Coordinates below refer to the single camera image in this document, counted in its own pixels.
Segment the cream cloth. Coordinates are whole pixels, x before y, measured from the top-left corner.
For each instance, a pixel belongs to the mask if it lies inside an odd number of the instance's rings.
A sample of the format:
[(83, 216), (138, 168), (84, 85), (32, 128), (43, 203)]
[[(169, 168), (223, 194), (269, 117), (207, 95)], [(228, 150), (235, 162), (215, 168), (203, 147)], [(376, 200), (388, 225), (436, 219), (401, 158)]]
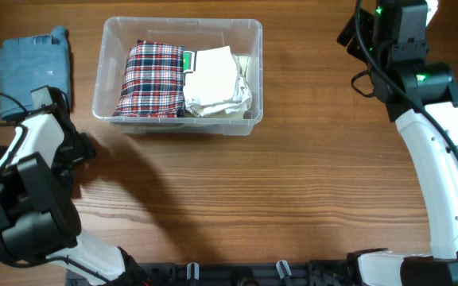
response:
[(186, 99), (186, 110), (190, 116), (198, 118), (243, 119), (252, 104), (252, 93), (247, 76), (250, 70), (251, 57), (244, 54), (232, 55), (239, 71), (235, 95), (232, 99), (201, 106), (192, 99)]

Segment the white shirt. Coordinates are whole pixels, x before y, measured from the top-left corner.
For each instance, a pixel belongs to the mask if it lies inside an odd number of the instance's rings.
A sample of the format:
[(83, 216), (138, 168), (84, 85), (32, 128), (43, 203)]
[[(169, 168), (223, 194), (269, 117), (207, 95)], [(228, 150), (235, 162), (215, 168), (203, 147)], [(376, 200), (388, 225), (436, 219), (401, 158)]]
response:
[(185, 109), (186, 99), (207, 106), (233, 98), (239, 71), (232, 55), (229, 46), (183, 53)]

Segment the plaid shirt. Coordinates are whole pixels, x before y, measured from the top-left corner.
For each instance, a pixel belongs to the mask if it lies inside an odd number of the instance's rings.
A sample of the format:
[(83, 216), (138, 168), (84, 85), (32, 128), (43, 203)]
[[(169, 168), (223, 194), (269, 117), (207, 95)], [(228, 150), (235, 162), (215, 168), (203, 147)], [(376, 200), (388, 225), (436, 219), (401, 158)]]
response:
[(129, 51), (113, 115), (183, 118), (184, 52), (182, 46), (139, 40)]

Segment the blue denim jeans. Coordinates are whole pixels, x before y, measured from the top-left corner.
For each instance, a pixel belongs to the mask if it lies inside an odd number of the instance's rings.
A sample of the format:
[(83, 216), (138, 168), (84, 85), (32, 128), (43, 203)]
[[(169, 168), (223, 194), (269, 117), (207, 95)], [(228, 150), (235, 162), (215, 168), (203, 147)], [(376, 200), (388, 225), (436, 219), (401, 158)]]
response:
[(64, 93), (72, 103), (71, 51), (68, 31), (59, 25), (50, 33), (4, 40), (0, 48), (0, 118), (11, 121), (33, 109), (31, 91), (45, 85)]

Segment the black garment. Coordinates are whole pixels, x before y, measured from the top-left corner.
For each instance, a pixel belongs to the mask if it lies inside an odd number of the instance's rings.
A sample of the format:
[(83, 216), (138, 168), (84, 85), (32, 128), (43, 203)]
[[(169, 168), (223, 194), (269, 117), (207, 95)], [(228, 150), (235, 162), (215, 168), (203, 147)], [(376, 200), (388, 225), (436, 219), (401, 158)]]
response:
[(74, 167), (95, 156), (84, 133), (16, 128), (0, 159), (0, 199), (69, 200)]

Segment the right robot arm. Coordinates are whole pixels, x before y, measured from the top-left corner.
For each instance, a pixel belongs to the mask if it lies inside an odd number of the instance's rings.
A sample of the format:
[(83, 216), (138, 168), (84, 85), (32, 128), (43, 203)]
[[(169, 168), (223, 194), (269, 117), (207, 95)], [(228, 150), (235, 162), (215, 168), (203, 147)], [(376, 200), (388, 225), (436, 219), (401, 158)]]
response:
[(364, 62), (372, 97), (405, 142), (429, 220), (430, 251), (369, 249), (347, 256), (357, 285), (458, 285), (458, 83), (449, 64), (430, 62), (426, 30), (434, 1), (356, 5), (338, 42)]

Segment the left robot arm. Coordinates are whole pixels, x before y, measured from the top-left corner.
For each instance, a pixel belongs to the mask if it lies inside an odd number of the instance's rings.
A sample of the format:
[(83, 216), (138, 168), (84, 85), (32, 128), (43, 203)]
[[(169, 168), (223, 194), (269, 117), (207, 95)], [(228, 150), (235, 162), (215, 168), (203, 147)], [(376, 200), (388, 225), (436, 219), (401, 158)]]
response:
[(131, 255), (82, 228), (70, 194), (53, 172), (94, 155), (87, 136), (55, 104), (16, 121), (15, 138), (0, 158), (1, 263), (19, 269), (55, 264), (90, 285), (152, 283)]

